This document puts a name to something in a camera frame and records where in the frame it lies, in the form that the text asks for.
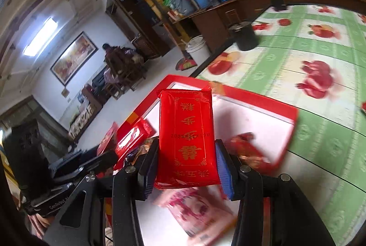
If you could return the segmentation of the red gold-print snack packet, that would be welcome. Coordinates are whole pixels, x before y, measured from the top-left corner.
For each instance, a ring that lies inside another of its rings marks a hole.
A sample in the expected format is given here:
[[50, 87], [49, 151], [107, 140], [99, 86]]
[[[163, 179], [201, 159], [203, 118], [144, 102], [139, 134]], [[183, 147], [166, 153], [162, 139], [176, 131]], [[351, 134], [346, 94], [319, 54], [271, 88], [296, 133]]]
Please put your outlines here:
[[224, 145], [229, 154], [237, 156], [242, 163], [260, 174], [270, 174], [273, 166], [270, 160], [253, 145], [254, 139], [254, 134], [247, 132], [227, 139]]

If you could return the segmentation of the large red snack packet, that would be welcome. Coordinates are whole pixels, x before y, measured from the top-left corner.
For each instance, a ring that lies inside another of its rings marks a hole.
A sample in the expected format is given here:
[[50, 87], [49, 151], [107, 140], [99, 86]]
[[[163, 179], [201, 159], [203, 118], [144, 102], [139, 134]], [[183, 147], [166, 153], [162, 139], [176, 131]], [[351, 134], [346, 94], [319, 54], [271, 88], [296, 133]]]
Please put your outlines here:
[[159, 151], [154, 186], [217, 185], [212, 90], [164, 89], [159, 94]]

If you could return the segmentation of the dark maroon snack packet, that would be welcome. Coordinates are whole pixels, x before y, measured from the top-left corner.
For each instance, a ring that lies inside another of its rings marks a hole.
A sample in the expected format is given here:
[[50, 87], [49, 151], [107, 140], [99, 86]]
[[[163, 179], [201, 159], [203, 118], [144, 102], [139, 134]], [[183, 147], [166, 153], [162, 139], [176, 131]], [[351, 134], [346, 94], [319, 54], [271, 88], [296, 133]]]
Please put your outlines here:
[[153, 138], [148, 138], [144, 141], [143, 144], [141, 144], [139, 147], [134, 148], [133, 150], [131, 150], [125, 160], [124, 160], [124, 164], [126, 166], [133, 166], [135, 164], [135, 162], [137, 161], [137, 158], [141, 155], [147, 154], [151, 145], [153, 142]]

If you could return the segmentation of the pink rose snack packet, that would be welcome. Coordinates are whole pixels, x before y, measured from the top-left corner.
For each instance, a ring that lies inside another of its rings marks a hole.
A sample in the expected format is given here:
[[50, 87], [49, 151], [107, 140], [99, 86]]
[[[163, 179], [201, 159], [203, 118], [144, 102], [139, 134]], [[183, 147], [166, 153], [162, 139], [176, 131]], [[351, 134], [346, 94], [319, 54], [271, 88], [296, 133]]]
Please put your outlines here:
[[236, 222], [233, 211], [205, 187], [165, 190], [154, 204], [169, 210], [188, 245], [213, 245]]

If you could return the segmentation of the red white tray box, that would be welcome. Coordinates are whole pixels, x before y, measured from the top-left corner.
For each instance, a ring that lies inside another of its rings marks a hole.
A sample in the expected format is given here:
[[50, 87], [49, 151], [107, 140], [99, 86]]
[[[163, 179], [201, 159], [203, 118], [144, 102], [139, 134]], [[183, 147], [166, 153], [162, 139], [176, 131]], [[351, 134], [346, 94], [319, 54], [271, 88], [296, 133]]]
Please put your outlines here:
[[[190, 77], [182, 77], [182, 76], [175, 76], [175, 75], [169, 75], [166, 78], [164, 78], [155, 88], [154, 91], [151, 92], [145, 100], [139, 104], [137, 111], [143, 112], [144, 109], [147, 108], [150, 104], [152, 104], [154, 101], [159, 101], [159, 94], [164, 89], [172, 89], [171, 84], [172, 83], [181, 83], [181, 84], [188, 84], [189, 89], [188, 90], [201, 90], [204, 88], [208, 88], [208, 84], [205, 81], [202, 81], [200, 79], [190, 78]], [[215, 141], [219, 138], [217, 137], [218, 131], [223, 131], [224, 134], [230, 134], [229, 126], [225, 125], [223, 122], [223, 119], [218, 116], [219, 107], [213, 106], [213, 123], [214, 123], [214, 134], [215, 134]]]

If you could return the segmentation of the red snack packet in tray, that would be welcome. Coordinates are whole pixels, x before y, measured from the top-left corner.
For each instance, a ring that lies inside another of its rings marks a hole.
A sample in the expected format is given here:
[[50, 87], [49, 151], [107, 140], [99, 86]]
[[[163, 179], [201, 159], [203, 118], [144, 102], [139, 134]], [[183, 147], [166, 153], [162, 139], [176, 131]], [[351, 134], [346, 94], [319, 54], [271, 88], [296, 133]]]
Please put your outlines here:
[[147, 120], [140, 118], [126, 134], [120, 136], [119, 132], [118, 130], [115, 147], [115, 153], [118, 157], [117, 163], [113, 167], [115, 171], [119, 171], [124, 166], [128, 153], [140, 147], [147, 138], [156, 133], [156, 130]]

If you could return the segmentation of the ceiling light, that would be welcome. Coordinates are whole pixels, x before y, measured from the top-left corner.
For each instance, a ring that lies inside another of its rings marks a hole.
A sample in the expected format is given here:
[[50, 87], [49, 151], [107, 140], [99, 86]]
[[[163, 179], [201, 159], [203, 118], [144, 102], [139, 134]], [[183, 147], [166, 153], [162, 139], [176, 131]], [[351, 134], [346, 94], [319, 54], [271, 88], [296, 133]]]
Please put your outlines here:
[[40, 54], [55, 37], [57, 31], [58, 23], [53, 18], [48, 18], [32, 41], [24, 48], [23, 55], [35, 57]]

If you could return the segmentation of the seated person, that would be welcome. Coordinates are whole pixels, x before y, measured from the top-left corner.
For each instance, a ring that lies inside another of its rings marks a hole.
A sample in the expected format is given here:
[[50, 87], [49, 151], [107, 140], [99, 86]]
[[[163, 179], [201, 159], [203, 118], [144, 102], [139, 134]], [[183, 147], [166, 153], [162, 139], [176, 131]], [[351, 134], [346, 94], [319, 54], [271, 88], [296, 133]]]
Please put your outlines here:
[[140, 79], [146, 79], [147, 72], [144, 58], [135, 49], [121, 46], [102, 45], [105, 51], [105, 62], [117, 82], [124, 88], [135, 91]]

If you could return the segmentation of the black cup on table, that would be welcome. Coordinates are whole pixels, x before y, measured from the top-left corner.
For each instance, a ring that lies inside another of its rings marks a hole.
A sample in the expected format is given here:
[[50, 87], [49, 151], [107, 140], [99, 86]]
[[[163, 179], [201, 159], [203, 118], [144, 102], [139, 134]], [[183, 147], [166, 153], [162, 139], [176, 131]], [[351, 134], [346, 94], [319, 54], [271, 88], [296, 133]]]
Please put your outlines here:
[[251, 22], [238, 22], [229, 27], [229, 33], [241, 51], [250, 51], [259, 45]]

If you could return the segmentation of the white plastic bucket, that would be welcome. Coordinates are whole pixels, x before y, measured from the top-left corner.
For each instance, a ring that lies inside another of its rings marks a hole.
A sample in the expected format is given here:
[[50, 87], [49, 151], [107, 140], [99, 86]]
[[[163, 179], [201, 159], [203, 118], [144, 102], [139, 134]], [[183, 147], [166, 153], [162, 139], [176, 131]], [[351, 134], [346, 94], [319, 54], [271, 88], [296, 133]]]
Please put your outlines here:
[[202, 35], [192, 38], [186, 44], [185, 49], [198, 66], [204, 63], [211, 55], [206, 41]]

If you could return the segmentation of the framed wall picture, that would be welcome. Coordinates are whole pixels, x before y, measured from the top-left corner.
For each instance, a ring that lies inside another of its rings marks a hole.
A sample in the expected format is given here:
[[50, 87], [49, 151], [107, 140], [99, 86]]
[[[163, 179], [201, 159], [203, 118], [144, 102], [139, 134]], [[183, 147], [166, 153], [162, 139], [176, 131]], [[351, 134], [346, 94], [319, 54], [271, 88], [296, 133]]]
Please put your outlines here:
[[85, 32], [82, 32], [57, 58], [50, 71], [62, 85], [66, 86], [85, 62], [97, 51], [98, 48], [93, 41]]

